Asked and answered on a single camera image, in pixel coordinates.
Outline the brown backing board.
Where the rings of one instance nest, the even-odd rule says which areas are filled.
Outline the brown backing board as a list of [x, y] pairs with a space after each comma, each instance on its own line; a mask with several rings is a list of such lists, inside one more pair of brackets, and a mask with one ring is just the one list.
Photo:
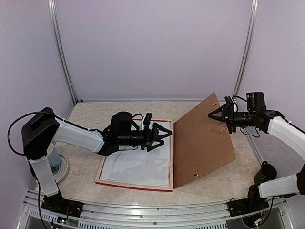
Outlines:
[[236, 160], [226, 124], [208, 117], [219, 107], [216, 93], [212, 93], [174, 123], [173, 188]]

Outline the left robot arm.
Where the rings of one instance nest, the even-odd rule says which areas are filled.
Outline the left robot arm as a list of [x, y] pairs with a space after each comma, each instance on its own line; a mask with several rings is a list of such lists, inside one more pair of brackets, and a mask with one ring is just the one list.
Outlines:
[[120, 146], [139, 146], [150, 152], [164, 145], [164, 139], [173, 134], [170, 129], [151, 123], [151, 113], [147, 113], [139, 125], [131, 113], [120, 111], [111, 117], [110, 125], [102, 131], [66, 121], [49, 107], [32, 115], [33, 118], [22, 127], [21, 137], [31, 172], [44, 191], [41, 207], [68, 216], [79, 216], [83, 203], [62, 197], [47, 159], [51, 142], [67, 143], [109, 156], [118, 152]]

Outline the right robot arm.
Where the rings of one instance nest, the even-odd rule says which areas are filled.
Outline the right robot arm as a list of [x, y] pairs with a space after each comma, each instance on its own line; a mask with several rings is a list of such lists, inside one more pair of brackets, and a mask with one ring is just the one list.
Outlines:
[[230, 216], [267, 210], [271, 199], [304, 195], [305, 132], [281, 112], [267, 108], [262, 92], [224, 100], [207, 116], [225, 123], [231, 134], [244, 134], [258, 162], [268, 161], [277, 169], [276, 179], [253, 183], [246, 197], [228, 201]]

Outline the white round plate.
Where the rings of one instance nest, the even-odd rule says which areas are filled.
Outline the white round plate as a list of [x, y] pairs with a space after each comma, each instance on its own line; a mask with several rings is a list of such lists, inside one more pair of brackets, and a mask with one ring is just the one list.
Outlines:
[[66, 178], [70, 169], [68, 159], [62, 154], [59, 154], [59, 156], [61, 164], [58, 167], [50, 167], [57, 184], [61, 183]]

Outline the light blue cup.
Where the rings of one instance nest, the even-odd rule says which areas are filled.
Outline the light blue cup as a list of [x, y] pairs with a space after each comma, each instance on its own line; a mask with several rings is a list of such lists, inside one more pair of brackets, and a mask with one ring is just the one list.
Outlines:
[[51, 167], [58, 167], [61, 164], [61, 158], [53, 143], [47, 148], [47, 158]]

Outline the right aluminium post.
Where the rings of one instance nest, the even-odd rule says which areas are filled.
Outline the right aluminium post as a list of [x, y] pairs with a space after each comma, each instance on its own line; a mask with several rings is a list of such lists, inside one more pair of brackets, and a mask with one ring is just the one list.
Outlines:
[[236, 82], [234, 85], [232, 96], [238, 96], [241, 86], [242, 86], [248, 58], [249, 58], [249, 55], [251, 52], [253, 37], [254, 37], [255, 24], [256, 24], [257, 13], [258, 13], [258, 5], [259, 5], [259, 0], [251, 1], [250, 16], [249, 16], [249, 22], [248, 22], [248, 27], [247, 27], [247, 31], [246, 31], [246, 39], [245, 39], [241, 63], [239, 66], [238, 75], [237, 75], [237, 79], [236, 79]]

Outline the aluminium post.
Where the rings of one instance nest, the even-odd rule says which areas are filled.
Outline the aluminium post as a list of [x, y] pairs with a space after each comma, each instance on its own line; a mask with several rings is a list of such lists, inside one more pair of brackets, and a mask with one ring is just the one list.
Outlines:
[[259, 5], [259, 0], [251, 1], [250, 16], [249, 16], [249, 22], [248, 22], [248, 27], [247, 27], [247, 31], [246, 31], [246, 39], [245, 39], [241, 63], [239, 66], [238, 75], [237, 75], [237, 79], [236, 79], [236, 82], [234, 85], [232, 96], [238, 96], [241, 86], [242, 86], [248, 58], [249, 58], [249, 55], [251, 52], [253, 37], [254, 37], [255, 24], [256, 24], [257, 13], [258, 13], [258, 5]]
[[61, 40], [61, 32], [60, 32], [59, 21], [58, 21], [58, 16], [57, 16], [56, 2], [54, 0], [48, 0], [48, 8], [49, 8], [49, 13], [50, 13], [50, 18], [51, 18], [51, 25], [52, 25], [52, 29], [53, 29], [56, 49], [58, 52], [58, 57], [60, 60], [62, 71], [63, 71], [64, 80], [66, 82], [72, 103], [73, 103], [73, 105], [76, 105], [78, 102], [78, 98], [77, 98], [77, 95], [76, 95], [76, 92], [74, 89], [74, 85], [72, 83], [72, 79], [70, 76], [70, 72], [69, 72], [69, 68], [67, 65], [64, 48], [63, 48], [63, 44], [62, 44], [62, 40]]

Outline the aluminium front rail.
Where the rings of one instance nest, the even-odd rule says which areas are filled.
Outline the aluminium front rail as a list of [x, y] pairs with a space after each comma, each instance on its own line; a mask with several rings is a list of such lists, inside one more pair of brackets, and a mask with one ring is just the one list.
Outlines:
[[234, 216], [226, 202], [173, 206], [128, 206], [84, 201], [79, 216], [39, 208], [43, 195], [29, 190], [21, 208], [18, 229], [245, 229], [245, 222], [268, 217], [260, 229], [294, 227], [285, 201], [272, 209]]

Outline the left aluminium post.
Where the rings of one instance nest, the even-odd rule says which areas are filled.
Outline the left aluminium post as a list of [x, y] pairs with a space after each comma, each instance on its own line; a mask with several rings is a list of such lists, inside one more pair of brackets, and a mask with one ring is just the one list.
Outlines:
[[69, 72], [69, 68], [67, 65], [64, 48], [63, 48], [63, 44], [62, 44], [62, 40], [61, 40], [61, 32], [60, 32], [59, 21], [58, 21], [58, 16], [57, 16], [56, 2], [54, 0], [48, 0], [48, 8], [49, 8], [49, 13], [50, 13], [50, 18], [51, 18], [51, 25], [52, 25], [52, 29], [53, 29], [56, 49], [58, 52], [58, 57], [60, 60], [62, 71], [63, 71], [64, 80], [66, 82], [72, 103], [73, 103], [73, 105], [76, 105], [78, 102], [78, 98], [77, 98], [77, 95], [76, 95], [76, 92], [74, 89], [74, 85], [72, 83], [72, 79], [70, 76], [70, 72]]

